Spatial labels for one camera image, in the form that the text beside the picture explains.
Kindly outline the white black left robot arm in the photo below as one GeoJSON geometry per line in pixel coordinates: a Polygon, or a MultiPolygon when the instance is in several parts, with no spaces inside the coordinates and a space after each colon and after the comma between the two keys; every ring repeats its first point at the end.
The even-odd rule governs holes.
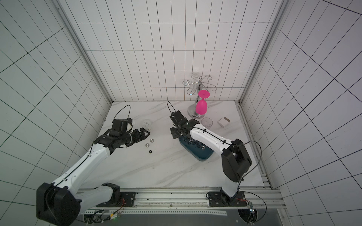
{"type": "Polygon", "coordinates": [[[107,130],[87,152],[62,176],[52,183],[43,183],[36,190],[36,217],[57,226],[69,226],[86,210],[99,204],[114,207],[120,204],[120,187],[112,183],[78,194],[84,181],[98,165],[116,149],[130,147],[145,140],[150,132],[144,128],[132,132],[107,130]]]}

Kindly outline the pink plastic wine glass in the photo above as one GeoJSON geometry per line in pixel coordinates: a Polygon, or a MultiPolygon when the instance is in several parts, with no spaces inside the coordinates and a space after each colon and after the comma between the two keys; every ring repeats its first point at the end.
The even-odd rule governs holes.
{"type": "Polygon", "coordinates": [[[207,102],[206,99],[210,97],[210,93],[207,90],[201,90],[198,93],[199,101],[196,104],[195,112],[199,115],[205,115],[207,112],[207,102]]]}

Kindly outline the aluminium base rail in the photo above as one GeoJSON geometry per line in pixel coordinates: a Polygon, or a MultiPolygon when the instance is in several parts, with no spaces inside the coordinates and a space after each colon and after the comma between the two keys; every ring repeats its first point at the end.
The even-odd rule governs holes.
{"type": "Polygon", "coordinates": [[[257,211],[261,217],[269,210],[285,209],[278,190],[264,187],[243,188],[231,204],[221,201],[219,188],[139,188],[122,189],[122,200],[115,207],[92,207],[86,216],[116,218],[125,214],[211,214],[225,216],[227,210],[257,211]]]}

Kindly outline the clear plastic cup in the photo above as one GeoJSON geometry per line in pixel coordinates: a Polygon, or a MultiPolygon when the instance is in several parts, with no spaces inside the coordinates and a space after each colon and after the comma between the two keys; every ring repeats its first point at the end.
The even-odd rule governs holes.
{"type": "Polygon", "coordinates": [[[204,117],[201,120],[201,124],[206,127],[207,129],[210,129],[213,126],[213,120],[211,118],[208,117],[204,117]]]}

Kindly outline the teal plastic storage box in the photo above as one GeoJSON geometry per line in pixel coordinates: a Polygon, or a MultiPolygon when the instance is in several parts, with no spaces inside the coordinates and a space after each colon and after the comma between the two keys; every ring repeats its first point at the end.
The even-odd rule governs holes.
{"type": "Polygon", "coordinates": [[[187,141],[190,138],[187,138],[187,141],[183,140],[184,137],[178,138],[180,144],[189,152],[191,153],[197,160],[203,162],[206,161],[213,153],[214,151],[204,145],[203,143],[199,142],[198,140],[193,140],[190,144],[187,143],[187,141]],[[197,145],[205,146],[205,149],[198,148],[197,145],[194,145],[194,142],[197,142],[197,145]]]}

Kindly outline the small white box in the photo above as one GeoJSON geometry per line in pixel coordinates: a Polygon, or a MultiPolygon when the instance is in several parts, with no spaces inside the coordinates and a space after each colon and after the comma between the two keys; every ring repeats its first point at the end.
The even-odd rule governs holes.
{"type": "Polygon", "coordinates": [[[218,125],[220,125],[222,128],[226,128],[229,124],[230,124],[230,120],[227,117],[223,117],[221,118],[217,123],[218,125]]]}

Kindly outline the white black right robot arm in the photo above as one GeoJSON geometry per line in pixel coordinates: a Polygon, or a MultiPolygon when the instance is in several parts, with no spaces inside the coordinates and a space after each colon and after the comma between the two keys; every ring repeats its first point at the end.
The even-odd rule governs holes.
{"type": "Polygon", "coordinates": [[[245,195],[239,186],[250,172],[253,162],[241,140],[226,139],[196,120],[175,125],[170,132],[174,139],[178,139],[201,162],[213,153],[220,156],[225,180],[219,192],[206,194],[210,206],[247,206],[245,195]]]}

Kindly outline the small clear glass jar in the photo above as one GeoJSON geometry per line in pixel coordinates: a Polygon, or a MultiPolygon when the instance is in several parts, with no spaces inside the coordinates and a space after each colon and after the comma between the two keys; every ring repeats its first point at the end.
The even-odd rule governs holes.
{"type": "Polygon", "coordinates": [[[142,121],[142,127],[147,130],[147,131],[151,131],[152,128],[152,121],[149,119],[145,119],[142,121]]]}

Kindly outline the chrome glass hanger stand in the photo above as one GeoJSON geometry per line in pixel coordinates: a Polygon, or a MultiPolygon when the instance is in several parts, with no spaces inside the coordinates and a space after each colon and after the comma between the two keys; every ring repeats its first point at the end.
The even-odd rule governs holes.
{"type": "Polygon", "coordinates": [[[206,99],[210,92],[216,92],[217,87],[210,83],[213,78],[209,75],[202,75],[199,72],[192,72],[189,80],[183,81],[183,86],[188,87],[186,93],[195,96],[195,102],[188,108],[188,114],[194,119],[203,118],[207,112],[206,99]]]}

